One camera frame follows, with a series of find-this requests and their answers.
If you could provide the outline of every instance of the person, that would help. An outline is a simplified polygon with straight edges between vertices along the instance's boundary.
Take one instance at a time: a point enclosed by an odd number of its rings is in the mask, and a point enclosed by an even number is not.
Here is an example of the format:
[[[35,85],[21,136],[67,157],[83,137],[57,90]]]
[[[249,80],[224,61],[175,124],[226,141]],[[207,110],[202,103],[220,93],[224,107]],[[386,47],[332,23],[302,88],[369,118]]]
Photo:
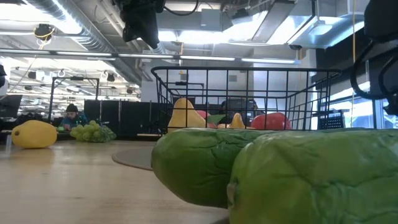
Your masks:
[[[61,126],[67,131],[71,131],[72,128],[78,126],[79,124],[86,124],[88,122],[85,114],[79,112],[77,107],[71,103],[67,107],[67,116],[61,122]]]

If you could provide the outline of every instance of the black wire basket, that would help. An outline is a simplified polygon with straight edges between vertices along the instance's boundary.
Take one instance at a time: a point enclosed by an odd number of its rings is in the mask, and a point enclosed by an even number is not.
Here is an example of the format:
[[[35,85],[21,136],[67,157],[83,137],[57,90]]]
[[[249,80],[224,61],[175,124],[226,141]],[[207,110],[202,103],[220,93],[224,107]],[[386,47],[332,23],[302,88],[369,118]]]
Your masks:
[[[167,133],[173,110],[202,110],[206,114],[225,114],[221,124],[229,124],[239,113],[245,128],[256,116],[282,113],[285,121],[279,129],[328,129],[331,80],[341,70],[317,68],[259,67],[154,67],[151,70],[157,85],[160,134]],[[312,81],[312,76],[323,77]],[[187,99],[183,108],[174,108],[179,98]],[[336,124],[331,121],[331,128]]]

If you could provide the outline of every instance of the circular mat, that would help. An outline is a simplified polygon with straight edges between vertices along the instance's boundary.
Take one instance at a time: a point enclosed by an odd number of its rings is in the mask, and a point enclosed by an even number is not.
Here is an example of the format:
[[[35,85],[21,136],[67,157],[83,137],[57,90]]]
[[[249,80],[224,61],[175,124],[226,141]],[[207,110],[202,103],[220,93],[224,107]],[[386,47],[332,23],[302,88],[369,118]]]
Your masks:
[[[151,154],[152,149],[141,147],[117,152],[112,155],[112,159],[113,161],[125,166],[152,170],[152,167],[150,166]]]

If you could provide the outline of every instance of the red apple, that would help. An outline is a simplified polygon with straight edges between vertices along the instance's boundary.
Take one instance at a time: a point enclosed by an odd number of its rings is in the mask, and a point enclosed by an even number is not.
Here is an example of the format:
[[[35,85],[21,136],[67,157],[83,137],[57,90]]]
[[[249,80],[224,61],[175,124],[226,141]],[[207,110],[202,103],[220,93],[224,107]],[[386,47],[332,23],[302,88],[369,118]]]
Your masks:
[[[206,111],[197,110],[197,112],[203,119],[206,119],[206,117],[210,116],[210,114],[206,113]],[[217,128],[217,126],[212,123],[207,123],[207,128]]]
[[[258,130],[291,130],[292,126],[290,124],[289,119],[285,117],[282,113],[271,113],[271,114],[262,114],[256,116],[254,120],[251,122],[251,127],[256,128]]]

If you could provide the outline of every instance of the table surface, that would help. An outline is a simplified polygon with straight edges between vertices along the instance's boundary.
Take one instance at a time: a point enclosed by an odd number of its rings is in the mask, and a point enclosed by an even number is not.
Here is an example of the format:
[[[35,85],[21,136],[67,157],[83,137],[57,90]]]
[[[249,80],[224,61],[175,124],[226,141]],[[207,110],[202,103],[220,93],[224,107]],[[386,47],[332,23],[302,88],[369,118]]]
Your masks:
[[[114,152],[153,145],[64,141],[51,149],[14,149],[0,157],[1,223],[227,223],[226,210],[187,204],[153,172],[111,160]]]

